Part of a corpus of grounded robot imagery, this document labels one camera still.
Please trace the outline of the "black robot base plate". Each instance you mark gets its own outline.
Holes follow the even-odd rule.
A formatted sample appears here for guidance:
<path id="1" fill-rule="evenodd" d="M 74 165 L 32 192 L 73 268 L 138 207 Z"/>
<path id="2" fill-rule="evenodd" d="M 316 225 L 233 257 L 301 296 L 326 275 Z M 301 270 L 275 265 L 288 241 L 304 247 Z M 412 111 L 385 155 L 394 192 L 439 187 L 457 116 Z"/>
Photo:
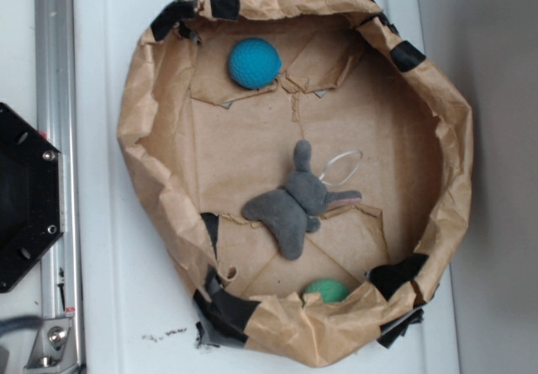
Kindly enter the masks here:
<path id="1" fill-rule="evenodd" d="M 1 104 L 1 292 L 12 291 L 63 234 L 60 152 Z"/>

